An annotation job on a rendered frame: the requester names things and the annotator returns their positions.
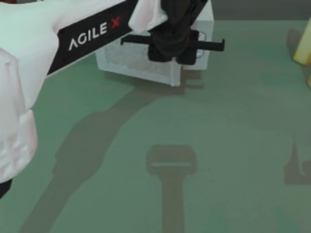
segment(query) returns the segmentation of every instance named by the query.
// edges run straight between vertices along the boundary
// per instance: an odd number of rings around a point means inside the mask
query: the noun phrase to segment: green surface
[[[49,78],[0,232],[310,232],[311,71],[288,49],[304,26],[218,22],[226,51],[181,88],[103,74],[94,56]]]

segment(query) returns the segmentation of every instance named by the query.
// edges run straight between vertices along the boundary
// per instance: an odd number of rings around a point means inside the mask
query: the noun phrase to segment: white box
[[[205,35],[205,39],[212,38],[214,17],[211,1],[209,0],[200,13],[192,28]],[[118,39],[96,52],[97,65],[100,70],[141,78],[171,86],[180,85],[181,65],[175,61],[156,63],[148,60],[148,45],[124,43],[121,46]],[[185,70],[207,69],[209,52],[197,59],[193,66],[183,66]]]

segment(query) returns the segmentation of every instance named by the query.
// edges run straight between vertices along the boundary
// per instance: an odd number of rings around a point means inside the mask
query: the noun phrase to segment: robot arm
[[[131,32],[129,25],[141,31],[164,22],[157,2],[0,2],[0,198],[35,154],[31,108],[46,77]]]

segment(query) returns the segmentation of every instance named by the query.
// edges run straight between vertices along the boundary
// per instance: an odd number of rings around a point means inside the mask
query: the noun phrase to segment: white casing
[[[204,40],[211,41],[213,27],[214,17],[212,3],[209,0],[193,24],[192,29],[202,32],[205,35]],[[141,30],[137,29],[133,34],[149,35],[147,32],[140,33],[140,31]],[[174,61],[167,63],[150,62],[147,57],[147,51],[147,45],[124,43],[121,46],[120,40],[116,40],[96,52],[97,65],[98,68],[103,71],[164,83],[171,86],[180,85],[182,69],[207,69],[209,51],[199,51],[198,53],[202,53],[203,55],[196,60],[193,66],[181,66]]]
[[[0,183],[18,175],[35,154],[37,135],[31,108],[57,52],[58,31],[123,1],[0,2]],[[165,19],[162,12],[149,13],[154,15],[154,26]],[[143,30],[143,25],[135,25],[137,14],[139,11],[133,14],[131,26]]]

